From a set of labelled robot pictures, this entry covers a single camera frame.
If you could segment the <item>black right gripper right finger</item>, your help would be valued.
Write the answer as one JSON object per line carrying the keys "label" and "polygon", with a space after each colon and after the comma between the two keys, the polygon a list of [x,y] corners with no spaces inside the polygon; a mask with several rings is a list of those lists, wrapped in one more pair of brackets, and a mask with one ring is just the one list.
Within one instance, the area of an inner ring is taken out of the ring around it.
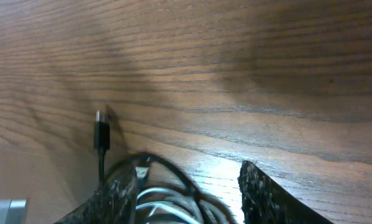
{"label": "black right gripper right finger", "polygon": [[332,224],[292,196],[251,161],[243,161],[238,184],[245,223]]}

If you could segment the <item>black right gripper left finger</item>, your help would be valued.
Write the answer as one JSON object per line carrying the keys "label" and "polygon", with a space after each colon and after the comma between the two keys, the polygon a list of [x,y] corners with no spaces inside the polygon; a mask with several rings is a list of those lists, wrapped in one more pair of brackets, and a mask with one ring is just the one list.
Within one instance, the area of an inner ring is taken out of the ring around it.
{"label": "black right gripper left finger", "polygon": [[126,165],[79,207],[55,224],[131,224],[135,222],[138,182],[136,169]]}

